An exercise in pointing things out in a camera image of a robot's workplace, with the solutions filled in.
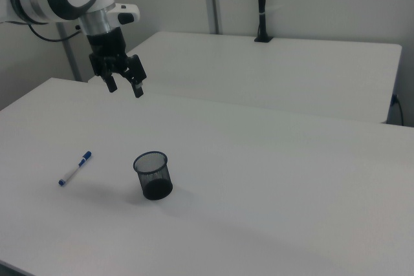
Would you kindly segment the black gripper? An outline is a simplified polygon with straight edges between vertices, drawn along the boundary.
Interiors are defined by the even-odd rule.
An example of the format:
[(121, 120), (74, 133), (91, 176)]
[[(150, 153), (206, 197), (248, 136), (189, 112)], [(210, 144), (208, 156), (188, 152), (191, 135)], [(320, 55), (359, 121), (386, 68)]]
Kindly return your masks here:
[(113, 72), (125, 71), (126, 79), (130, 82), (136, 98), (144, 94), (142, 82), (147, 78), (140, 58), (130, 57), (125, 53), (126, 43), (120, 28), (115, 28), (104, 34), (87, 35), (92, 53), (89, 59), (95, 76), (101, 77), (109, 92), (117, 90)]

